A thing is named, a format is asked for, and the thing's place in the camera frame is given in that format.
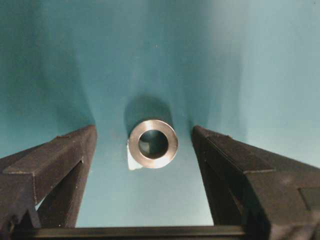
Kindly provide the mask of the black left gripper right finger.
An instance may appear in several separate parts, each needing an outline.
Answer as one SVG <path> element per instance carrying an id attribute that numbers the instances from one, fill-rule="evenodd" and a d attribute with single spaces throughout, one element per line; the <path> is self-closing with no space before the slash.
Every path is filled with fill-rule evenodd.
<path id="1" fill-rule="evenodd" d="M 214 224 L 257 240 L 319 239 L 318 167 L 199 125 L 191 141 Z"/>

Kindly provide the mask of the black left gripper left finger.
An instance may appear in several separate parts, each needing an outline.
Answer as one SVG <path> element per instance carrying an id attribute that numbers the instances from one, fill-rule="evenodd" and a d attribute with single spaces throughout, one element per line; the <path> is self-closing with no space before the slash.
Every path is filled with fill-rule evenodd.
<path id="1" fill-rule="evenodd" d="M 0 238 L 15 229 L 74 228 L 96 150 L 87 125 L 0 159 Z"/>

